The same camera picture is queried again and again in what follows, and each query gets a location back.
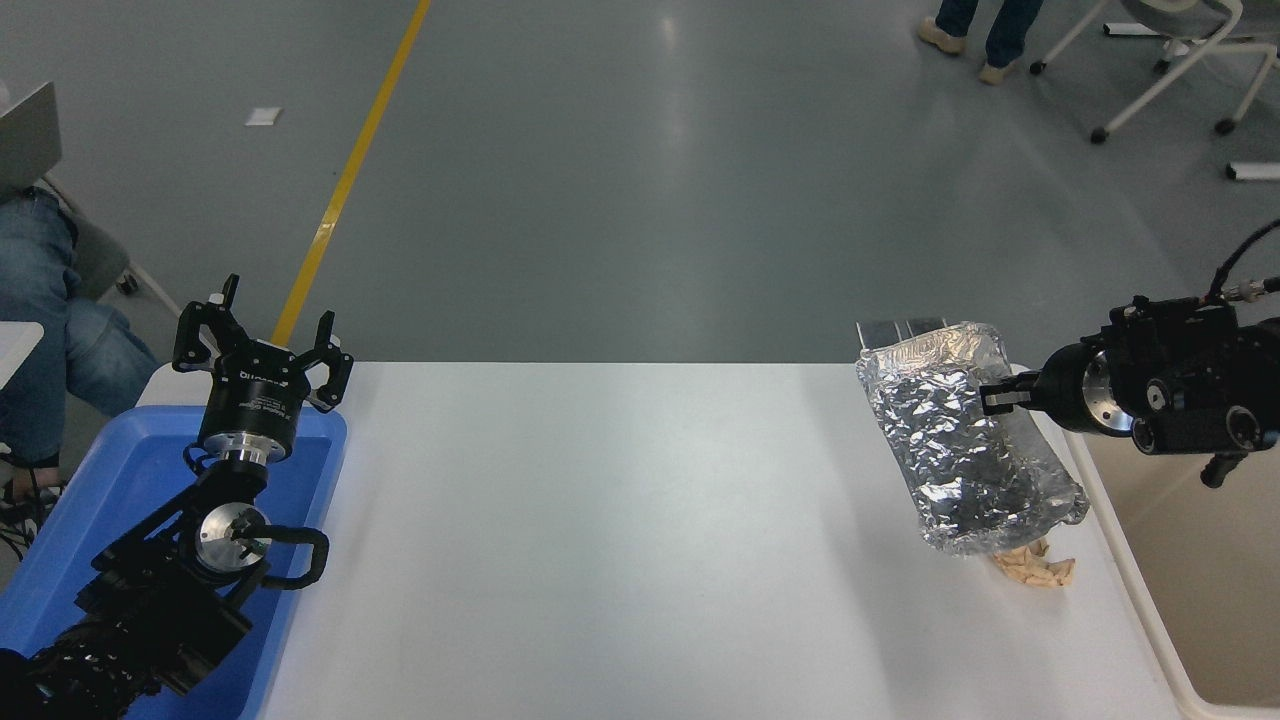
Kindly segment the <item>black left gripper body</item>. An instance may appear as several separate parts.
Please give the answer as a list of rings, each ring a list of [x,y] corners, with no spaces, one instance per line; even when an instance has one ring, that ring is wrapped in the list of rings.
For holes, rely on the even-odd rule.
[[[228,454],[234,445],[252,445],[266,459],[289,457],[311,395],[306,372],[316,364],[314,351],[294,354],[259,340],[219,343],[198,447]]]

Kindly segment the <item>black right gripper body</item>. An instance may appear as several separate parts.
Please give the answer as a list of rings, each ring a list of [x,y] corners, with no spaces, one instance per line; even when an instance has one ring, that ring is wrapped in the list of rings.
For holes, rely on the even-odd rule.
[[[1085,369],[1097,355],[1089,345],[1068,345],[1052,354],[1036,382],[1039,410],[1065,430],[1103,434],[1084,400]]]

